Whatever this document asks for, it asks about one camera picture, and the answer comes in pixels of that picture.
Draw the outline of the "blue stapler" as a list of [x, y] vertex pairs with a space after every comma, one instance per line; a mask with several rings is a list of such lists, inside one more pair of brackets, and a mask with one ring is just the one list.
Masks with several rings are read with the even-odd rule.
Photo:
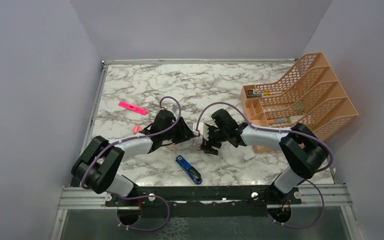
[[183, 156], [178, 155], [175, 161], [196, 185], [202, 183], [201, 174]]

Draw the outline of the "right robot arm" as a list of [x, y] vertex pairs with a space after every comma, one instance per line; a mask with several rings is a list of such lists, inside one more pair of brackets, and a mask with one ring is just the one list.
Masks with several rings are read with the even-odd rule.
[[225, 110], [211, 115], [215, 125], [198, 121], [193, 125], [195, 133], [202, 136], [201, 149], [217, 155], [222, 143], [232, 146], [264, 146], [282, 151], [288, 167], [273, 181], [268, 190], [269, 199], [280, 204], [289, 192], [311, 179], [328, 158], [328, 147], [302, 123], [289, 128], [261, 127], [249, 120], [237, 123]]

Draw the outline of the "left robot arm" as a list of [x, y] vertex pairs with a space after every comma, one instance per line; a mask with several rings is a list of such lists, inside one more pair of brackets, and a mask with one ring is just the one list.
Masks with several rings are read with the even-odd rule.
[[74, 163], [71, 175], [80, 181], [82, 188], [97, 194], [118, 195], [118, 199], [129, 206], [137, 200], [136, 184], [117, 173], [122, 161], [152, 153], [162, 147], [164, 141], [175, 145], [192, 138], [195, 134], [183, 117], [161, 109], [155, 120], [134, 136], [115, 142], [100, 135], [94, 137]]

